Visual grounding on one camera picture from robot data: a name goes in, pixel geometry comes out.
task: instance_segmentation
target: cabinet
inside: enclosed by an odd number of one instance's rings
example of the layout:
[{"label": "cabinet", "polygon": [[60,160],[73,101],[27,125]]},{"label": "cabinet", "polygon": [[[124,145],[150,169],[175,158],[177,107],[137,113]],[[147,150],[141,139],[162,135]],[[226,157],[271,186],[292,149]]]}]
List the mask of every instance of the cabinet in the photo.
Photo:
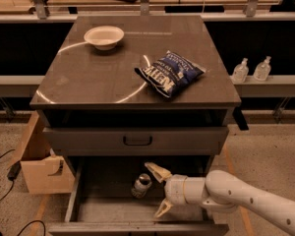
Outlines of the cabinet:
[{"label": "cabinet", "polygon": [[[83,39],[90,28],[103,25],[125,32],[108,52]],[[172,99],[144,87],[134,72],[167,50],[206,67]],[[52,235],[226,233],[227,225],[214,224],[195,206],[154,219],[164,198],[156,181],[141,200],[130,192],[136,177],[148,172],[146,161],[174,173],[206,175],[240,105],[199,16],[78,17],[30,105],[44,121],[54,151],[76,174],[65,223],[50,228]]]}]

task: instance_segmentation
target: cardboard box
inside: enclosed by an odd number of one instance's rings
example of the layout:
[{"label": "cardboard box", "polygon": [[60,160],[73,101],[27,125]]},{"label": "cardboard box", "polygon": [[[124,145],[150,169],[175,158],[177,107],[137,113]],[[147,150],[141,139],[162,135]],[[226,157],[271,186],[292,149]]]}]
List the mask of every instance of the cardboard box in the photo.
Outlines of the cardboard box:
[{"label": "cardboard box", "polygon": [[10,165],[20,161],[31,194],[71,193],[75,177],[62,156],[50,156],[43,136],[44,125],[33,112],[13,154]]}]

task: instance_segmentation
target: open drawer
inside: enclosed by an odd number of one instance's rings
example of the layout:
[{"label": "open drawer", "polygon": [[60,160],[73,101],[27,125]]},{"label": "open drawer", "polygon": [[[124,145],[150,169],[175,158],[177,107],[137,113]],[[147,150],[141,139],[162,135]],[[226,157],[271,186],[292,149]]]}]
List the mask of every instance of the open drawer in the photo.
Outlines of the open drawer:
[{"label": "open drawer", "polygon": [[224,235],[227,225],[215,225],[199,206],[175,206],[154,218],[164,199],[163,184],[150,175],[152,185],[141,199],[131,188],[137,177],[148,173],[153,161],[172,172],[199,175],[201,159],[195,156],[81,157],[74,191],[64,223],[53,225],[52,235]]},{"label": "open drawer", "polygon": [[58,155],[214,155],[227,127],[45,128]]}]

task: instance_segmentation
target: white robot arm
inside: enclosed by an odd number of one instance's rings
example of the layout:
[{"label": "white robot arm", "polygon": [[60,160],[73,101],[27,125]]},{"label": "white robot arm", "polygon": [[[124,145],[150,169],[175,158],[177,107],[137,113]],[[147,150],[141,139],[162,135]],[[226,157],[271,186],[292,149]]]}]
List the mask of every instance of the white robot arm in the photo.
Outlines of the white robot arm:
[{"label": "white robot arm", "polygon": [[147,162],[146,168],[158,182],[166,181],[166,198],[155,216],[160,217],[173,206],[199,205],[216,212],[233,212],[245,207],[283,231],[295,235],[295,202],[257,189],[220,170],[206,178],[172,175],[168,170]]}]

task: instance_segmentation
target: cabinet top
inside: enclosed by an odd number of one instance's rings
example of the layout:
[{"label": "cabinet top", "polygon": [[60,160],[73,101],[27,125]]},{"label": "cabinet top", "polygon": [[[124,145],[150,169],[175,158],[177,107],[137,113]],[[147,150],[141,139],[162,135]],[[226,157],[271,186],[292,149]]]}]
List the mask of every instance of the cabinet top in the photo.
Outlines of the cabinet top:
[{"label": "cabinet top", "polygon": [[[122,29],[124,38],[110,51],[84,41],[99,26]],[[206,68],[206,73],[172,99],[150,86],[134,68],[170,50]],[[185,108],[240,104],[200,16],[78,16],[30,105],[48,108]]]}]

